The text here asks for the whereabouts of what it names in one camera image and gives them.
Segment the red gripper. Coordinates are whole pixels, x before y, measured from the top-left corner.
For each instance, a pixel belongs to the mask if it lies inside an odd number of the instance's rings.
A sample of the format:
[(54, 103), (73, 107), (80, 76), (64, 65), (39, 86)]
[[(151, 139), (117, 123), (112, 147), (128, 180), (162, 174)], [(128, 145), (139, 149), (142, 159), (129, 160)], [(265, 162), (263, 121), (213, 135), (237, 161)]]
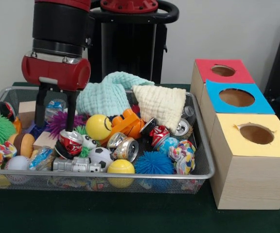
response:
[(49, 54), (40, 54), (37, 58), (25, 55), (22, 59), (22, 74), (27, 82), (40, 85), (35, 106), (36, 126), (43, 127), (44, 125), (47, 83), (55, 84), (59, 89), (66, 90), (68, 101), (66, 131), (72, 132), (77, 99), (75, 91), (85, 88), (89, 81), (91, 74), (89, 60)]

